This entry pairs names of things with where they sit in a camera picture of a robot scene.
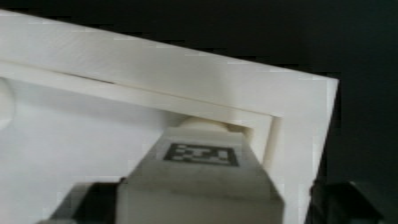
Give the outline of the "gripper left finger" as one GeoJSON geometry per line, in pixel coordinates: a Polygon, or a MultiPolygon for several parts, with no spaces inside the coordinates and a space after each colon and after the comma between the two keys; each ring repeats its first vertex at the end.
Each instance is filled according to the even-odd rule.
{"type": "Polygon", "coordinates": [[[73,186],[50,217],[36,224],[78,224],[75,214],[91,188],[93,183],[78,183],[73,186]]]}

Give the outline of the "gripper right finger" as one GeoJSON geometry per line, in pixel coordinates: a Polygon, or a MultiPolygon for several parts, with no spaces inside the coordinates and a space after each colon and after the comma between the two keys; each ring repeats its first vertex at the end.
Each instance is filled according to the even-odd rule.
{"type": "Polygon", "coordinates": [[[345,184],[343,224],[391,224],[391,205],[373,186],[345,184]]]}

